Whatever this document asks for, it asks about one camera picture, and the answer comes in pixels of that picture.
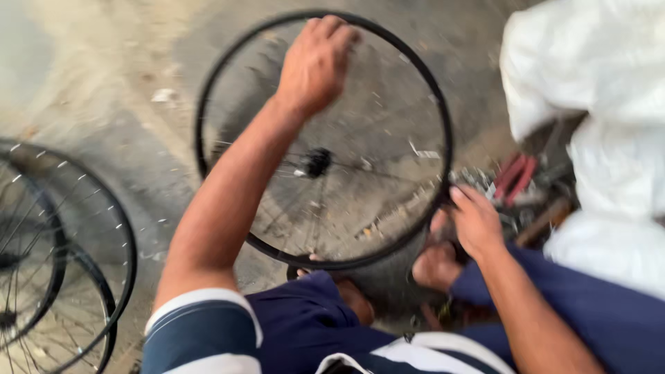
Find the person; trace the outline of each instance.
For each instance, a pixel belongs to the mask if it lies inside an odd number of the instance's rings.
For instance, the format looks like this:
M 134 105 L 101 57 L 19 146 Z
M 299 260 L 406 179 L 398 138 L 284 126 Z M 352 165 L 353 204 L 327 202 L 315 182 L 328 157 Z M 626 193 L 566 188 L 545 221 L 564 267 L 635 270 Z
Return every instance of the person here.
M 397 338 L 369 327 L 371 305 L 325 272 L 243 297 L 233 264 L 261 195 L 304 123 L 342 92 L 360 40 L 343 20 L 311 19 L 289 49 L 277 93 L 213 167 L 171 242 L 146 326 L 143 374 L 665 372 L 657 299 L 507 246 L 497 212 L 467 186 L 454 221 L 475 260 L 430 242 L 412 268 L 422 286 L 495 307 L 501 323 Z

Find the spoke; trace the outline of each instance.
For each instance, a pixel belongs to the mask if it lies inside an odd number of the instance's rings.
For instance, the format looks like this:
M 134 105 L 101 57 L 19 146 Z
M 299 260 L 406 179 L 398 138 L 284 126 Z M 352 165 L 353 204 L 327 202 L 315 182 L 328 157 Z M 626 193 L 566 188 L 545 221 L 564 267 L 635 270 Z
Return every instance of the spoke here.
M 9 352 L 9 344 L 7 343 L 7 334 L 5 332 L 2 332 L 2 338 L 5 341 L 5 349 L 7 350 L 7 357 L 9 358 L 9 368 L 11 369 L 11 374 L 14 374 L 14 365 L 12 364 L 11 360 L 11 353 Z
M 0 235 L 0 243 L 5 239 L 5 235 L 9 231 L 9 228 L 11 228 L 11 224 L 14 223 L 14 216 L 16 216 L 16 211 L 19 209 L 19 206 L 23 203 L 23 199 L 25 198 L 25 194 L 27 193 L 27 189 L 23 189 L 23 193 L 21 194 L 21 199 L 19 200 L 18 204 L 14 206 L 13 212 L 11 212 L 11 216 L 9 218 L 9 223 L 7 224 L 7 227 L 3 230 L 2 235 Z
M 35 274 L 37 274 L 37 272 L 38 272 L 38 271 L 39 271 L 39 270 L 40 270 L 40 269 L 41 269 L 41 268 L 42 268 L 42 267 L 48 262 L 49 258 L 51 258 L 52 255 L 53 255 L 53 252 L 49 253 L 49 255 L 46 256 L 46 258 L 45 258 L 44 261 L 41 263 L 41 265 L 40 265 L 40 266 L 39 266 L 39 267 L 38 267 L 38 268 L 37 268 L 37 269 L 36 269 L 36 270 L 35 270 L 35 271 L 34 271 L 29 277 L 28 277 L 28 280 L 26 280 L 26 281 L 23 283 L 23 285 L 17 290 L 17 292 L 22 291 L 23 288 L 24 288 L 28 283 L 32 283 L 31 281 L 32 281 L 33 278 L 35 277 Z
M 411 179 L 408 179 L 408 178 L 403 178 L 403 177 L 401 177 L 401 176 L 397 176 L 397 175 L 386 174 L 386 173 L 381 173 L 381 172 L 375 172 L 375 171 L 373 171 L 373 170 L 365 170 L 365 169 L 363 169 L 363 168 L 361 168 L 361 167 L 359 167 L 359 166 L 340 164 L 340 163 L 338 163 L 338 162 L 333 162 L 333 164 L 334 164 L 334 165 L 337 165 L 337 166 L 341 166 L 341 167 L 343 167 L 343 168 L 349 168 L 349 169 L 352 169 L 352 170 L 355 170 L 355 171 L 365 172 L 365 173 L 373 174 L 373 175 L 376 175 L 376 176 L 381 176 L 381 177 L 383 177 L 383 178 L 389 178 L 389 179 L 393 179 L 393 180 L 398 180 L 398 181 L 400 181 L 400 182 L 418 183 L 418 182 L 415 181 L 415 180 L 411 180 Z
M 281 212 L 280 214 L 278 214 L 277 217 L 273 218 L 273 220 L 270 221 L 270 223 L 268 224 L 268 226 L 265 227 L 265 229 L 263 230 L 263 233 L 264 233 L 264 234 L 267 233 L 268 230 L 270 230 L 270 229 L 273 227 L 273 224 L 275 224 L 275 222 L 276 222 L 279 218 L 281 218 L 284 214 L 286 214 L 287 212 L 290 212 L 291 209 L 293 209 L 294 203 L 295 203 L 295 202 L 296 202 L 296 201 L 302 196 L 302 194 L 303 194 L 303 192 L 305 191 L 305 189 L 307 189 L 309 186 L 312 185 L 313 182 L 314 182 L 314 180 L 311 180 L 311 181 L 310 181 L 305 187 L 302 187 L 302 188 L 296 193 L 295 197 L 294 197 L 294 198 L 293 198 L 293 199 L 287 204 L 286 209 L 282 210 L 282 212 Z
M 21 348 L 23 348 L 23 346 L 24 346 L 23 340 L 24 339 L 22 337 L 19 338 L 19 343 L 21 343 Z M 35 358 L 33 357 L 33 352 L 30 350 L 30 347 L 28 347 L 27 339 L 25 340 L 25 348 L 23 348 L 23 354 L 25 354 L 25 352 L 27 352 L 28 355 L 30 356 L 30 360 L 33 362 L 33 365 L 35 366 L 35 369 L 37 370 L 37 373 L 42 373 L 43 371 L 45 371 L 44 368 L 41 365 L 39 365 L 37 363 L 37 360 L 35 360 Z
M 49 186 L 51 185 L 51 181 L 52 181 L 53 178 L 54 178 L 53 173 L 49 173 L 49 174 L 50 174 L 50 175 L 49 175 L 49 179 L 46 181 L 46 185 L 45 185 L 44 188 L 42 188 L 42 190 L 39 192 L 39 195 L 35 197 L 35 201 L 33 202 L 33 204 L 30 206 L 30 208 L 29 208 L 28 211 L 25 213 L 25 215 L 23 216 L 23 218 L 21 218 L 21 221 L 19 222 L 19 224 L 14 228 L 14 231 L 12 231 L 11 235 L 9 236 L 9 239 L 7 239 L 7 243 L 5 243 L 5 245 L 4 245 L 2 248 L 0 248 L 0 254 L 3 253 L 3 252 L 5 251 L 5 248 L 7 247 L 7 244 L 9 244 L 9 242 L 11 241 L 11 238 L 13 238 L 13 236 L 16 234 L 16 231 L 19 229 L 19 227 L 21 227 L 21 224 L 23 224 L 23 222 L 24 222 L 25 219 L 28 217 L 28 215 L 30 214 L 30 212 L 33 211 L 33 208 L 37 205 L 37 203 L 39 202 L 39 199 L 46 195 L 46 191 L 47 191 L 47 189 L 49 188 Z M 74 187 L 72 187 L 72 190 L 71 190 L 71 192 L 70 192 L 69 195 L 71 195 L 71 194 L 74 192 L 74 190 L 76 189 L 76 187 L 78 186 L 78 183 L 79 183 L 80 181 L 81 181 L 81 178 L 79 178 L 79 179 L 76 181 L 76 183 L 74 184 Z M 23 188 L 23 193 L 24 193 L 24 194 L 25 194 L 26 191 L 27 191 L 27 188 Z M 67 197 L 65 197 L 65 198 L 63 199 L 63 201 L 60 203 L 60 205 L 62 205 L 62 204 L 65 202 L 65 200 L 67 200 Z
M 325 178 L 321 179 L 321 189 L 319 190 L 319 202 L 321 201 L 321 197 L 323 196 L 323 186 L 325 183 Z M 313 235 L 313 232 L 316 230 L 316 225 L 317 220 L 314 219 L 314 222 L 312 223 L 312 230 L 307 230 L 307 236 L 305 236 L 305 243 L 303 243 L 303 249 L 307 251 L 307 243 L 309 243 L 309 238 Z
M 319 211 L 318 211 L 319 214 L 317 214 L 317 221 L 316 221 L 317 222 L 317 226 L 316 226 L 317 232 L 316 232 L 315 238 L 314 238 L 314 240 L 315 240 L 314 250 L 316 250 L 319 247 L 319 236 L 321 236 L 321 216 L 323 214 L 322 213 L 323 212 L 323 195 L 324 195 L 324 192 L 325 192 L 325 189 L 326 189 L 326 181 L 327 181 L 327 177 L 323 176 L 323 182 L 321 183 L 321 192 L 319 193 Z
M 12 284 L 12 281 L 14 279 L 13 275 L 14 275 L 14 273 L 12 273 L 9 276 L 9 286 L 7 287 L 7 299 L 6 299 L 7 302 L 5 302 L 5 310 L 9 309 L 9 300 L 11 300 L 11 284 Z
M 79 179 L 76 181 L 76 183 L 75 183 L 74 186 L 72 187 L 72 190 L 71 190 L 71 191 L 70 191 L 70 192 L 69 192 L 69 193 L 63 198 L 63 200 L 60 202 L 60 204 L 58 204 L 58 206 L 55 207 L 55 213 L 54 213 L 53 215 L 55 215 L 55 214 L 60 210 L 60 207 L 63 206 L 63 204 L 67 201 L 67 199 L 68 199 L 70 196 L 72 196 L 72 194 L 74 194 L 74 191 L 76 190 L 76 187 L 78 186 L 78 183 L 79 183 L 80 181 L 81 181 L 81 178 L 79 178 Z M 30 207 L 30 209 L 28 210 L 28 212 L 25 214 L 25 216 L 24 216 L 23 219 L 21 220 L 21 223 L 23 223 L 23 220 L 25 220 L 25 218 L 27 217 L 27 215 L 30 213 L 30 211 L 33 209 L 34 206 L 35 206 L 35 204 L 33 204 L 33 206 Z M 50 220 L 50 219 L 48 219 L 47 221 L 45 221 L 45 222 L 42 224 L 41 228 L 39 229 L 39 231 L 38 231 L 37 234 L 35 235 L 35 239 L 38 238 L 38 237 L 41 235 L 42 230 L 43 230 L 44 227 L 46 226 L 46 222 L 48 222 L 49 220 Z M 14 232 L 12 232 L 12 236 L 14 235 L 14 233 L 16 232 L 16 230 L 18 230 L 18 228 L 19 228 L 19 227 L 17 226 L 17 227 L 14 229 Z M 2 248 L 0 249 L 0 254 L 5 250 L 5 247 L 2 247 Z
M 349 136 L 351 136 L 351 135 L 353 135 L 353 134 L 358 134 L 359 132 L 363 132 L 363 131 L 365 131 L 365 130 L 368 130 L 369 128 L 371 128 L 371 127 L 373 127 L 373 126 L 380 124 L 380 123 L 381 123 L 382 121 L 384 121 L 384 120 L 395 118 L 395 117 L 397 117 L 399 114 L 401 114 L 401 113 L 403 113 L 403 112 L 405 112 L 405 111 L 407 111 L 407 110 L 413 108 L 414 106 L 419 106 L 419 105 L 421 105 L 421 104 L 427 103 L 428 101 L 430 101 L 428 97 L 421 98 L 420 100 L 417 100 L 417 101 L 414 102 L 413 104 L 409 104 L 409 105 L 403 106 L 403 107 L 401 107 L 401 108 L 398 108 L 398 109 L 396 109 L 396 110 L 393 110 L 392 112 L 387 112 L 387 113 L 385 113 L 385 114 L 379 116 L 378 118 L 372 120 L 372 121 L 369 122 L 368 124 L 365 124 L 364 126 L 356 127 L 356 128 L 354 128 L 352 131 L 350 131 L 350 132 L 348 132 L 348 133 L 346 133 L 346 134 L 344 134 L 344 135 L 342 135 L 342 136 L 340 136 L 340 137 L 338 137 L 338 138 L 333 139 L 332 141 L 329 142 L 329 144 L 330 144 L 331 146 L 334 146 L 334 144 L 335 144 L 337 141 L 339 141 L 339 140 L 346 139 L 346 138 L 348 138 Z
M 68 348 L 68 347 L 67 347 L 62 341 L 59 341 L 59 340 L 53 339 L 50 335 L 46 335 L 46 334 L 41 334 L 41 335 L 42 335 L 46 340 L 49 340 L 49 341 L 51 341 L 53 344 L 55 344 L 55 345 L 57 345 L 58 347 L 62 348 L 64 351 L 69 352 L 69 354 L 72 355 L 73 357 L 76 357 L 76 356 L 79 354 L 78 351 L 73 351 L 72 349 L 69 349 L 69 348 Z M 81 346 L 79 346 L 79 345 L 76 346 L 76 349 L 81 349 L 81 350 L 83 350 L 83 348 L 82 348 Z M 91 367 L 96 367 L 94 364 L 92 364 L 90 361 L 88 361 L 85 357 L 81 357 L 80 360 L 81 360 L 82 362 L 87 363 L 87 364 L 88 364 L 89 366 L 91 366 Z
M 57 360 L 55 357 L 53 357 L 53 356 L 49 353 L 49 351 L 47 351 L 46 349 L 43 349 L 43 348 L 40 347 L 37 343 L 35 343 L 35 340 L 34 340 L 33 338 L 31 338 L 31 337 L 28 338 L 28 337 L 26 336 L 26 337 L 25 337 L 25 341 L 27 342 L 28 339 L 30 339 L 30 340 L 33 342 L 33 345 L 34 345 L 35 347 L 38 347 L 39 349 L 41 349 L 42 351 L 44 351 L 44 353 L 46 353 L 46 356 L 47 356 L 49 359 L 53 360 L 53 361 L 56 363 L 56 365 L 59 364 L 58 360 Z
M 25 358 L 25 365 L 28 368 L 28 374 L 32 374 L 32 369 L 30 369 L 30 361 L 28 361 L 28 355 L 25 352 L 25 347 L 23 347 L 23 339 L 19 338 L 19 345 L 21 346 L 21 351 L 23 351 L 23 358 Z

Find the tools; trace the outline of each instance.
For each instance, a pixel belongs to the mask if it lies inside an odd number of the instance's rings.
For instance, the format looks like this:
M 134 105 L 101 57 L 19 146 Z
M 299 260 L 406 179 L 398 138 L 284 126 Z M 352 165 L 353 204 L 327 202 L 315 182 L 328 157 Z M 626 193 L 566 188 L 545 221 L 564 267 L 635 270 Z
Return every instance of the tools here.
M 538 161 L 531 156 L 515 153 L 504 162 L 487 194 L 495 200 L 502 201 L 507 207 L 515 202 L 515 197 L 531 182 Z

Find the bicycle wheel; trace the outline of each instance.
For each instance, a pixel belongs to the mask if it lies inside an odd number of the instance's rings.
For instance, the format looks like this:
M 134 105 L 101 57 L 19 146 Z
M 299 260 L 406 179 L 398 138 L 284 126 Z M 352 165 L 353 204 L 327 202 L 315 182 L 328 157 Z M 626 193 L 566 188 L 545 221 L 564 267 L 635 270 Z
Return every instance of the bicycle wheel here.
M 356 50 L 342 98 L 305 125 L 281 161 L 247 242 L 291 265 L 340 270 L 402 248 L 427 230 L 448 197 L 448 109 L 433 75 L 404 42 L 367 19 L 330 11 L 258 25 L 210 72 L 198 102 L 195 148 L 205 177 L 274 94 L 283 56 L 303 22 L 328 14 L 364 30 L 365 48 Z M 221 74 L 231 69 L 236 74 Z M 243 93 L 243 87 L 255 88 Z M 312 262 L 307 253 L 325 260 Z
M 136 247 L 129 221 L 110 190 L 90 170 L 65 155 L 39 146 L 15 144 L 7 140 L 0 142 L 0 155 L 10 160 L 13 168 L 22 176 L 21 179 L 31 180 L 36 189 L 41 191 L 39 196 L 51 202 L 55 210 L 49 214 L 36 208 L 36 204 L 30 206 L 23 213 L 23 218 L 19 220 L 22 223 L 17 227 L 29 231 L 28 217 L 45 216 L 50 220 L 56 216 L 59 226 L 49 229 L 40 225 L 35 237 L 42 238 L 49 234 L 64 236 L 64 243 L 49 247 L 49 254 L 57 254 L 59 257 L 55 263 L 66 267 L 63 284 L 74 284 L 92 277 L 92 281 L 86 283 L 90 291 L 78 292 L 77 303 L 103 307 L 96 310 L 98 322 L 103 325 L 89 329 L 90 336 L 85 339 L 74 339 L 77 342 L 84 341 L 85 344 L 78 345 L 76 349 L 62 348 L 59 356 L 51 357 L 53 362 L 49 371 L 101 371 L 112 352 L 116 322 L 129 300 L 136 277 Z M 71 268 L 78 269 L 78 273 L 72 272 Z M 46 274 L 46 271 L 39 270 L 35 277 L 39 277 L 39 274 Z M 20 294 L 15 295 L 15 298 L 20 298 Z M 55 300 L 54 304 L 64 305 L 67 301 L 59 297 L 58 293 L 52 293 L 51 298 Z M 45 315 L 53 314 L 56 309 L 50 306 Z M 80 309 L 80 313 L 73 314 L 71 320 L 75 321 L 76 317 L 80 317 L 85 311 L 86 308 Z M 30 334 L 30 331 L 43 327 L 44 324 L 56 323 L 59 319 L 62 318 L 42 318 L 26 333 Z M 68 336 L 63 330 L 55 331 L 52 338 L 57 341 L 58 336 L 66 337 L 65 335 Z M 21 343 L 18 337 L 15 337 L 14 341 Z M 94 359 L 93 363 L 89 357 L 98 357 L 99 360 Z

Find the dirt ground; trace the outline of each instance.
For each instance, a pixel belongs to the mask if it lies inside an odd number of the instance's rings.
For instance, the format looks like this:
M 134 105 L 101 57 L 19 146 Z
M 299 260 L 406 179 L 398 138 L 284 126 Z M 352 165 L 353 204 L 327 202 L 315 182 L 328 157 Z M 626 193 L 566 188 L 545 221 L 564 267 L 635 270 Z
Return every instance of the dirt ground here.
M 535 3 L 4 0 L 0 136 L 83 161 L 126 207 L 140 262 L 120 320 L 117 361 L 142 336 L 170 238 L 200 183 L 192 122 L 201 82 L 240 32 L 272 15 L 307 8 L 376 21 L 410 45 L 437 78 L 454 123 L 456 167 L 484 167 L 515 148 L 498 67 L 501 35 L 512 12 Z M 409 94 L 408 87 L 400 88 Z M 169 95 L 155 102 L 160 89 Z M 378 272 L 385 271 L 365 270 L 361 283 L 372 288 Z M 245 246 L 237 276 L 251 293 L 283 282 L 285 266 Z

